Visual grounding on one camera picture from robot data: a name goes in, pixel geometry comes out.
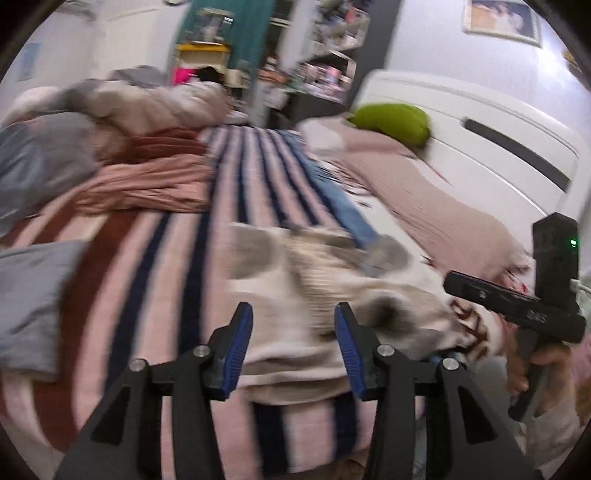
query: beige knit blanket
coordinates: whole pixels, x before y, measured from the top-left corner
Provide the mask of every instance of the beige knit blanket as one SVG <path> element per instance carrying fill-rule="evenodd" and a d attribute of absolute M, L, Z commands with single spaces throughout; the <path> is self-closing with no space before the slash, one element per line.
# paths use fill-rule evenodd
<path fill-rule="evenodd" d="M 253 401 L 303 403 L 350 389 L 333 327 L 340 301 L 412 359 L 473 342 L 441 275 L 393 238 L 363 252 L 338 229 L 235 224 L 235 233 L 230 287 L 256 312 L 240 379 Z"/>

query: white wall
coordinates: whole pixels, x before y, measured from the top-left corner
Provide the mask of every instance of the white wall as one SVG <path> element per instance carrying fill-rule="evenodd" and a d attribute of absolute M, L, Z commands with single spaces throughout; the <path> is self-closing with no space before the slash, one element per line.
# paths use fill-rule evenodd
<path fill-rule="evenodd" d="M 556 118 L 591 144 L 591 93 L 562 58 L 552 28 L 542 48 L 462 31 L 464 0 L 405 0 L 386 67 L 431 73 L 507 93 Z"/>
<path fill-rule="evenodd" d="M 66 87 L 84 79 L 90 71 L 96 23 L 85 17 L 53 13 L 29 38 L 40 43 L 34 75 L 18 81 L 21 54 L 17 55 L 0 83 L 0 119 L 13 100 L 25 90 L 39 86 Z"/>
<path fill-rule="evenodd" d="M 93 74 L 102 77 L 139 64 L 165 72 L 189 8 L 190 2 L 171 7 L 162 0 L 103 0 Z"/>

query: shelf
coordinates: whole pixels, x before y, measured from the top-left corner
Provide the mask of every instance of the shelf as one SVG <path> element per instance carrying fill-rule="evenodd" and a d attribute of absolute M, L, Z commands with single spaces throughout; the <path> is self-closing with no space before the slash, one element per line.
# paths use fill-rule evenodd
<path fill-rule="evenodd" d="M 222 53 L 230 53 L 230 48 L 222 43 L 180 43 L 177 45 L 178 51 L 219 51 Z"/>

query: hand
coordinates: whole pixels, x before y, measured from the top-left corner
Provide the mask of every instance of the hand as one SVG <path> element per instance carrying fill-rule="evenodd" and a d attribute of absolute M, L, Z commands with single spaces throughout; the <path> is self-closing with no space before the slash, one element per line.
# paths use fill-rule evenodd
<path fill-rule="evenodd" d="M 512 328 L 507 339 L 507 391 L 511 395 L 517 395 L 529 388 L 529 365 L 517 354 L 516 331 L 516 328 Z M 536 416 L 551 410 L 563 399 L 574 394 L 574 383 L 570 375 L 571 358 L 571 347 L 563 343 L 546 345 L 532 355 L 531 363 L 547 366 L 549 370 L 548 381 L 534 412 Z"/>

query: pink item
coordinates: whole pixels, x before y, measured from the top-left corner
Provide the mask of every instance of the pink item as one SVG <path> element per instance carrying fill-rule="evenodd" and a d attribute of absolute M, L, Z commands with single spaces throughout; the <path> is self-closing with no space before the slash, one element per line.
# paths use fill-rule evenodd
<path fill-rule="evenodd" d="M 136 207 L 202 212 L 208 207 L 211 174 L 204 157 L 190 154 L 135 165 L 109 165 L 81 187 L 76 206 L 88 214 Z"/>
<path fill-rule="evenodd" d="M 174 84 L 177 85 L 179 83 L 185 83 L 191 77 L 195 69 L 187 69 L 183 67 L 179 67 L 174 72 Z"/>

